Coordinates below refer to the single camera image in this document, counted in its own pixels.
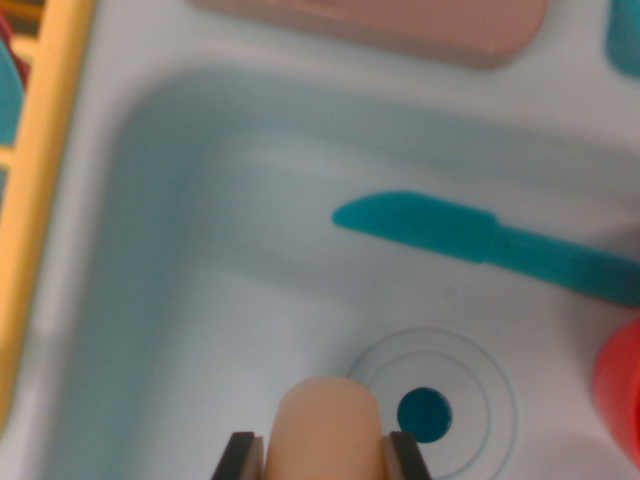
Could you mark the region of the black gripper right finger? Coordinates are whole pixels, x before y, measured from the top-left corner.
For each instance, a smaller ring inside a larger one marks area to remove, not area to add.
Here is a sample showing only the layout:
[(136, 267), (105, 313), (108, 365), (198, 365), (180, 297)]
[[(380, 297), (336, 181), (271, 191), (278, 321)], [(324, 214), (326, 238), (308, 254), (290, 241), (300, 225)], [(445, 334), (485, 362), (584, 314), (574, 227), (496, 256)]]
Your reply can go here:
[(383, 439), (386, 478), (431, 480), (432, 476), (412, 433), (393, 431)]

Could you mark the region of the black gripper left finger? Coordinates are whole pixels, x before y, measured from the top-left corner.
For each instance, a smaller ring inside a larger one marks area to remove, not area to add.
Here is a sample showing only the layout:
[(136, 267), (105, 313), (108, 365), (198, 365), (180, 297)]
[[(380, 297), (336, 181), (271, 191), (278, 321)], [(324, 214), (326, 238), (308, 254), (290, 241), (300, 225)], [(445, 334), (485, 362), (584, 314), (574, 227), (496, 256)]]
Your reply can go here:
[(254, 432), (234, 432), (224, 448), (212, 480), (260, 480), (263, 478), (263, 438)]

